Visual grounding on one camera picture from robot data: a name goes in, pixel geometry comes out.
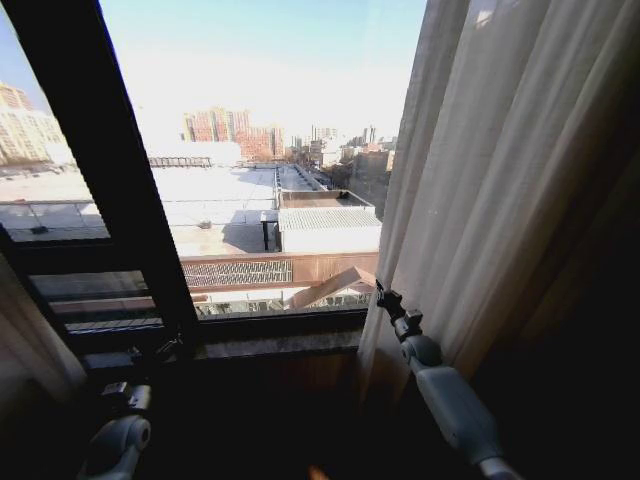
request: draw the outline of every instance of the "wall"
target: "wall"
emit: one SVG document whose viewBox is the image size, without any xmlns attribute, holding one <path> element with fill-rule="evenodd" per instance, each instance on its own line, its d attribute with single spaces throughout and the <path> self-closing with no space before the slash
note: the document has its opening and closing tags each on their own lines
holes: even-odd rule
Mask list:
<svg viewBox="0 0 640 480">
<path fill-rule="evenodd" d="M 341 253 L 377 251 L 382 226 L 322 228 L 281 232 L 286 253 Z"/>
</svg>

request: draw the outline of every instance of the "high-rise building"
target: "high-rise building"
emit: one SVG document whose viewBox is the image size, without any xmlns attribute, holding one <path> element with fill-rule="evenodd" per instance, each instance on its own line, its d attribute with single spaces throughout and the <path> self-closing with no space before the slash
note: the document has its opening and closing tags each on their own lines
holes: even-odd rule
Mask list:
<svg viewBox="0 0 640 480">
<path fill-rule="evenodd" d="M 0 83 L 0 164 L 49 161 L 47 144 L 66 144 L 57 120 L 26 94 Z"/>
<path fill-rule="evenodd" d="M 271 127 L 273 137 L 273 156 L 284 157 L 284 131 L 280 127 Z"/>
<path fill-rule="evenodd" d="M 252 127 L 249 111 L 213 107 L 185 113 L 182 137 L 187 142 L 236 142 L 248 159 L 284 157 L 284 132 L 279 127 Z"/>
<path fill-rule="evenodd" d="M 311 140 L 330 140 L 338 138 L 338 129 L 311 125 Z"/>
<path fill-rule="evenodd" d="M 376 127 L 370 125 L 369 127 L 364 129 L 362 134 L 362 143 L 366 145 L 367 143 L 376 143 Z"/>
</svg>

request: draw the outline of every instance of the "sheer white curtain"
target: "sheer white curtain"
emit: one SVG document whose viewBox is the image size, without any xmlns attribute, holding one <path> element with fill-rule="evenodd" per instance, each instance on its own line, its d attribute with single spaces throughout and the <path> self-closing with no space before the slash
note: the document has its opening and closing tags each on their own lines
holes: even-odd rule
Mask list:
<svg viewBox="0 0 640 480">
<path fill-rule="evenodd" d="M 541 282 L 541 265 L 607 160 L 601 144 L 634 72 L 639 19 L 635 0 L 428 1 L 377 277 L 406 309 L 423 312 L 425 334 L 467 376 L 512 322 L 527 322 L 529 332 L 548 322 L 545 293 L 560 287 Z M 632 187 L 623 181 L 630 171 L 619 170 L 620 182 L 608 184 L 622 189 L 615 201 Z M 588 220 L 581 235 L 596 239 L 597 212 L 613 208 L 607 195 L 598 198 L 580 213 Z M 582 238 L 573 230 L 567 238 Z M 565 250 L 569 259 L 576 253 Z M 564 269 L 567 288 L 571 261 L 556 260 L 554 275 Z M 532 302 L 528 288 L 540 290 L 537 306 L 514 319 Z M 378 386 L 397 398 L 408 376 L 374 303 L 359 366 L 361 393 Z"/>
<path fill-rule="evenodd" d="M 85 379 L 80 362 L 44 319 L 2 254 L 0 350 L 3 359 L 11 360 L 3 365 L 20 365 L 21 375 L 35 379 L 56 400 L 67 399 Z"/>
</svg>

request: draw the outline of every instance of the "curtain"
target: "curtain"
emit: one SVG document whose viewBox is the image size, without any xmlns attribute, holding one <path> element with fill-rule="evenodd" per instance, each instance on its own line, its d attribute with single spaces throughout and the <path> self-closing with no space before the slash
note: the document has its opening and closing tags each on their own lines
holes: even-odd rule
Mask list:
<svg viewBox="0 0 640 480">
<path fill-rule="evenodd" d="M 639 32 L 634 0 L 427 4 L 376 276 L 467 377 L 562 320 L 637 205 Z M 358 360 L 361 395 L 398 398 L 375 300 Z"/>
<path fill-rule="evenodd" d="M 0 254 L 0 352 L 54 399 L 64 401 L 85 379 L 78 359 L 46 322 Z"/>
</svg>

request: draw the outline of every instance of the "ventilation grille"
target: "ventilation grille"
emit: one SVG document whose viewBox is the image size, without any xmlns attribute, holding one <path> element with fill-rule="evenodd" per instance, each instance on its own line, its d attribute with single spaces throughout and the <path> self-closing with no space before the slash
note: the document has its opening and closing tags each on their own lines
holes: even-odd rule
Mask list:
<svg viewBox="0 0 640 480">
<path fill-rule="evenodd" d="M 204 263 L 183 265 L 189 287 L 222 287 L 289 283 L 293 280 L 291 260 L 266 262 Z"/>
</svg>

